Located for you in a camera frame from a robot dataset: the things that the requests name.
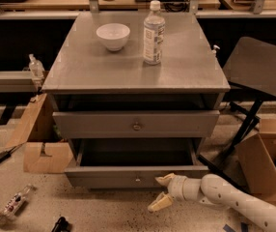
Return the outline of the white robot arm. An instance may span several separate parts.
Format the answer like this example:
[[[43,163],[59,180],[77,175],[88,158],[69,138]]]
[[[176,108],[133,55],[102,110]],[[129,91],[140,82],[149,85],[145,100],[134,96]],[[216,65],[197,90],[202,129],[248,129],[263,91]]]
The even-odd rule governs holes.
[[[162,191],[148,206],[150,212],[167,208],[175,201],[196,201],[209,207],[233,208],[264,232],[276,232],[276,206],[235,188],[218,175],[194,179],[170,173],[155,180],[167,192]]]

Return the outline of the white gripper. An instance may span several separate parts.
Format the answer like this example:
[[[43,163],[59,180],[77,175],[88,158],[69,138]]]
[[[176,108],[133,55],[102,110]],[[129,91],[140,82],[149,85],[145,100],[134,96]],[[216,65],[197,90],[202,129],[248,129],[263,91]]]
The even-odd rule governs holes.
[[[168,193],[160,192],[155,200],[148,206],[151,213],[168,208],[177,201],[197,201],[203,197],[201,191],[201,180],[188,178],[186,176],[169,173],[165,176],[156,177],[155,180],[163,187],[168,187]]]

